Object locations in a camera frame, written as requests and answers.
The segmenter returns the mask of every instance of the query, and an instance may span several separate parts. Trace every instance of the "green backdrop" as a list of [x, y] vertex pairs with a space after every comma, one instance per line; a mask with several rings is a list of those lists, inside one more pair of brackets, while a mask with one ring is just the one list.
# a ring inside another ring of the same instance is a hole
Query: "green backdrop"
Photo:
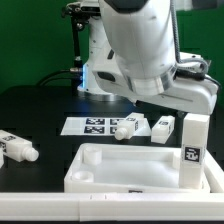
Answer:
[[[34, 85], [45, 75], [73, 65], [70, 19], [60, 16], [61, 8], [69, 2], [0, 0], [0, 93], [11, 86]], [[212, 60], [209, 74], [222, 84], [223, 21], [224, 8], [178, 12], [181, 50]], [[80, 41], [85, 61], [88, 29], [80, 34]], [[219, 95], [222, 105], [223, 96]]]

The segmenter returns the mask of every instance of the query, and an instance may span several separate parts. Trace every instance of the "white rectangular block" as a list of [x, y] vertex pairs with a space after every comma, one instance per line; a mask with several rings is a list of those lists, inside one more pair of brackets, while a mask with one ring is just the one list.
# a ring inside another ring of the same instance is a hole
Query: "white rectangular block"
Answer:
[[4, 164], [3, 151], [0, 147], [0, 168], [3, 166], [3, 164]]
[[174, 130], [174, 123], [173, 116], [162, 116], [152, 128], [151, 141], [165, 144]]
[[202, 188], [209, 116], [188, 114], [184, 119], [179, 186]]

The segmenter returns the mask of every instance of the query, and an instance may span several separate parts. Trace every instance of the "black marker sticker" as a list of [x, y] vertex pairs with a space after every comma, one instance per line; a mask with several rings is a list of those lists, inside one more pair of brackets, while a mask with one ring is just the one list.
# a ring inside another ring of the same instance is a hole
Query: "black marker sticker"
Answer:
[[110, 134], [114, 135], [117, 127], [110, 127]]
[[85, 134], [104, 134], [104, 132], [104, 127], [86, 126], [84, 130]]
[[187, 162], [200, 163], [201, 149], [194, 147], [185, 147], [184, 160]]
[[138, 130], [138, 121], [135, 122], [135, 131]]
[[2, 139], [4, 139], [5, 141], [11, 141], [13, 139], [16, 139], [16, 137], [14, 137], [14, 136], [7, 136], [7, 137], [4, 137]]
[[3, 152], [6, 152], [6, 144], [4, 142], [0, 142], [0, 149], [2, 149]]
[[135, 121], [135, 120], [136, 120], [136, 118], [132, 118], [132, 117], [129, 117], [126, 119], [126, 121]]
[[129, 190], [128, 193], [143, 193], [143, 191], [140, 191], [140, 190]]
[[169, 123], [167, 121], [160, 121], [159, 124], [161, 124], [161, 125], [168, 125]]
[[104, 118], [87, 118], [86, 124], [89, 125], [104, 125], [105, 119]]
[[122, 119], [122, 118], [111, 118], [110, 119], [110, 125], [117, 125], [122, 120], [124, 120], [124, 119]]

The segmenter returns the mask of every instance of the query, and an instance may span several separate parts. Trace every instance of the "black table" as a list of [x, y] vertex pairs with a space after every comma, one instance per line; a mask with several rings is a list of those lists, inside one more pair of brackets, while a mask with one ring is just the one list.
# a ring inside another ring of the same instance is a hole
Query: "black table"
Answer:
[[[113, 136], [60, 136], [67, 117], [126, 117], [144, 113], [151, 127], [161, 116], [176, 117], [175, 130], [165, 146], [181, 147], [184, 116], [150, 104], [134, 107], [126, 99], [98, 102], [79, 98], [69, 87], [10, 88], [0, 95], [0, 129], [32, 141], [40, 156], [36, 162], [16, 162], [7, 157], [0, 169], [0, 192], [63, 192], [64, 177], [83, 143], [164, 146], [150, 137], [117, 141]], [[208, 150], [224, 169], [224, 110], [216, 106], [210, 120]]]

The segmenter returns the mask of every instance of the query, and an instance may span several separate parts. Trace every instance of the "printed marker sheet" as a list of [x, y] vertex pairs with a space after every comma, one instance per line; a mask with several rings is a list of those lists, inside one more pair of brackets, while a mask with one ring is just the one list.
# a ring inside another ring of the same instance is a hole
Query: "printed marker sheet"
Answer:
[[[68, 117], [61, 135], [114, 135], [118, 122], [124, 118], [99, 118], [99, 117]], [[135, 136], [150, 136], [151, 129], [148, 121], [144, 119], [144, 127], [138, 130]]]

